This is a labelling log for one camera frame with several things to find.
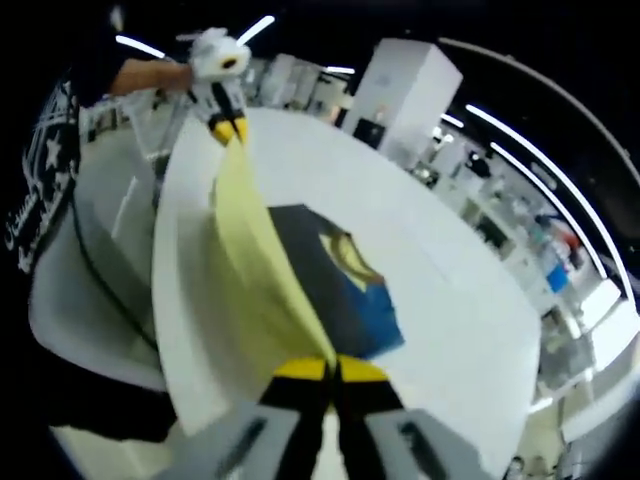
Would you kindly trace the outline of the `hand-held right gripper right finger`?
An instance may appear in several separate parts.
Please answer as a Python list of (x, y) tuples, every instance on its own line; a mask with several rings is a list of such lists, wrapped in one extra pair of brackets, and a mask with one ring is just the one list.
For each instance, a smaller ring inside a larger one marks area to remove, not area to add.
[(423, 409), (407, 408), (379, 367), (340, 355), (333, 379), (338, 444), (350, 479), (478, 479), (469, 441)]

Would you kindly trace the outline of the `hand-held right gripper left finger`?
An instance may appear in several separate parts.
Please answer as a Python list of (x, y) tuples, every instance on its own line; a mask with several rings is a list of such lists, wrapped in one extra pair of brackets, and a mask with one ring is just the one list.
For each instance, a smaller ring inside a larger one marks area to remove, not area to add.
[(207, 431), (206, 479), (308, 479), (322, 445), (331, 401), (331, 366), (299, 358), (278, 367), (255, 403), (244, 403)]

